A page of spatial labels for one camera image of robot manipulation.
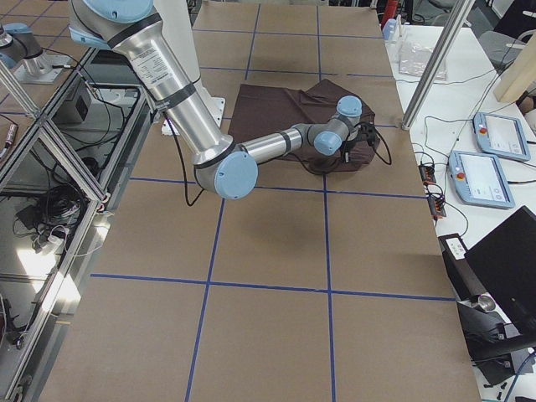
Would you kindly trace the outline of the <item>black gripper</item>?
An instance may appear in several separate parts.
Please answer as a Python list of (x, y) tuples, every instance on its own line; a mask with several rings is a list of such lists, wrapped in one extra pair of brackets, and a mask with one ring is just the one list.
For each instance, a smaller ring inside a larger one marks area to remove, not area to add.
[(362, 140), (363, 140), (363, 135), (361, 134), (361, 126), (356, 125), (354, 127), (354, 130), (348, 134), (348, 138), (346, 139), (345, 146), (354, 147), (358, 142), (361, 142)]

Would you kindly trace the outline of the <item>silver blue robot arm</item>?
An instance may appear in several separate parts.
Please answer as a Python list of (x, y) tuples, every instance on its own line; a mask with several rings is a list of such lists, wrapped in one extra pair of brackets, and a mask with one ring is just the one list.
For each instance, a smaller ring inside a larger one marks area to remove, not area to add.
[(24, 23), (1, 25), (1, 61), (27, 84), (50, 85), (71, 67), (69, 56), (48, 54)]
[(293, 127), (238, 143), (219, 129), (178, 53), (165, 39), (168, 19), (152, 1), (71, 1), (71, 38), (126, 58), (136, 77), (193, 153), (198, 185), (221, 198), (239, 199), (256, 185), (258, 166), (301, 147), (332, 156), (363, 140), (361, 100), (347, 95), (324, 124)]

